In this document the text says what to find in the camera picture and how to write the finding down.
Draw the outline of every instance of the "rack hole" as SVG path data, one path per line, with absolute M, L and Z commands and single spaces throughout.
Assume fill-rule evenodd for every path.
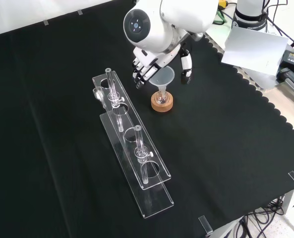
M 118 116 L 125 115 L 128 112 L 128 105 L 126 103 L 120 103 L 118 108 L 113 109 L 113 113 Z
M 101 87 L 103 87 L 103 88 L 109 88 L 108 81 L 107 81 L 106 78 L 101 81 Z
M 154 161 L 147 161 L 141 166 L 141 172 L 143 173 L 143 171 L 147 172 L 148 178 L 153 178 L 159 174 L 160 167 Z
M 129 141 L 129 142 L 136 142 L 136 135 L 135 135 L 135 131 L 133 127 L 128 128 L 125 131 L 125 139 L 126 141 Z

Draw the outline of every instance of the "black fabric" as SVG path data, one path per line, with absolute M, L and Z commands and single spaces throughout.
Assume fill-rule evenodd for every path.
M 174 107 L 152 110 L 131 79 L 133 46 L 112 1 L 0 35 L 0 237 L 180 238 L 205 234 L 294 188 L 294 130 L 207 39 L 192 44 L 194 79 L 170 63 Z M 115 70 L 172 179 L 174 207 L 137 209 L 100 122 L 91 78 Z

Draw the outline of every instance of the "wooden base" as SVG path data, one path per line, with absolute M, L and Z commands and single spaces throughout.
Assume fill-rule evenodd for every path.
M 167 103 L 164 104 L 159 104 L 156 101 L 156 94 L 158 92 L 155 92 L 152 96 L 151 96 L 151 106 L 153 108 L 153 110 L 160 112 L 160 113 L 165 113 L 167 111 L 169 111 L 172 107 L 173 107 L 173 96 L 171 93 L 166 92 L 169 96 L 169 100 Z

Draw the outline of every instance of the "clear acrylic rack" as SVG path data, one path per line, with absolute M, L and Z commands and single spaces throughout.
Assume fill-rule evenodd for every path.
M 171 178 L 116 72 L 93 78 L 100 118 L 144 218 L 174 205 L 164 182 Z

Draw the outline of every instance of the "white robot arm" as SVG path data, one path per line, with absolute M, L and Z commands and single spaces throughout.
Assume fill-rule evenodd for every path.
M 141 88 L 160 68 L 180 54 L 182 83 L 189 83 L 192 59 L 181 42 L 199 40 L 216 15 L 218 0 L 140 0 L 124 18 L 128 40 L 136 46 L 133 78 Z

